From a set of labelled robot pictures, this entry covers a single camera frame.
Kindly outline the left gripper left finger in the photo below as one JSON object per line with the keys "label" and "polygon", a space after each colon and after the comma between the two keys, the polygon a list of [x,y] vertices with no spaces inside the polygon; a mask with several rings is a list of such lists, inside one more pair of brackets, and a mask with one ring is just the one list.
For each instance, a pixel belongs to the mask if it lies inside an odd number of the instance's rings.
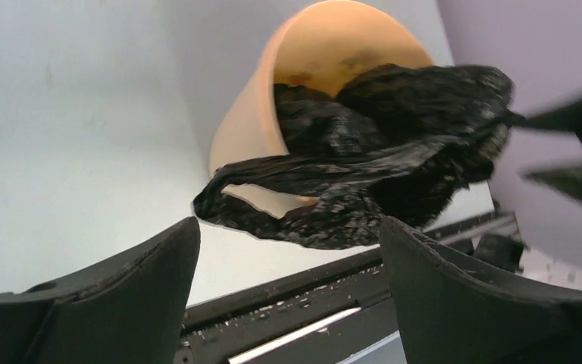
{"label": "left gripper left finger", "polygon": [[171,363],[201,234],[185,218],[22,293],[0,293],[0,363]]}

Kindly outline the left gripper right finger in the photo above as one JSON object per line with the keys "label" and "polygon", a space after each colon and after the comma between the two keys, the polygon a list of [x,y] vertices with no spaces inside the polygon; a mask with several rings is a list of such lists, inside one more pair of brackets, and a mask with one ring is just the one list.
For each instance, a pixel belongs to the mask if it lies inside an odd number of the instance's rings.
{"label": "left gripper right finger", "polygon": [[384,272],[409,363],[582,363],[582,290],[545,284],[380,223]]}

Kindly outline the black plastic trash bag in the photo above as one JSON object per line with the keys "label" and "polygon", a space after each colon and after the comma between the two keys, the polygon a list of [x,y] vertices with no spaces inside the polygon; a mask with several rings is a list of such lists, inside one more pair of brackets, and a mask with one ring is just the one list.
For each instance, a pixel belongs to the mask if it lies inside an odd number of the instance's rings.
{"label": "black plastic trash bag", "polygon": [[309,249],[377,242],[392,216],[435,221],[459,190],[489,180],[522,116],[497,67],[382,64],[335,96],[272,86],[287,154],[227,164],[192,202],[212,224]]}

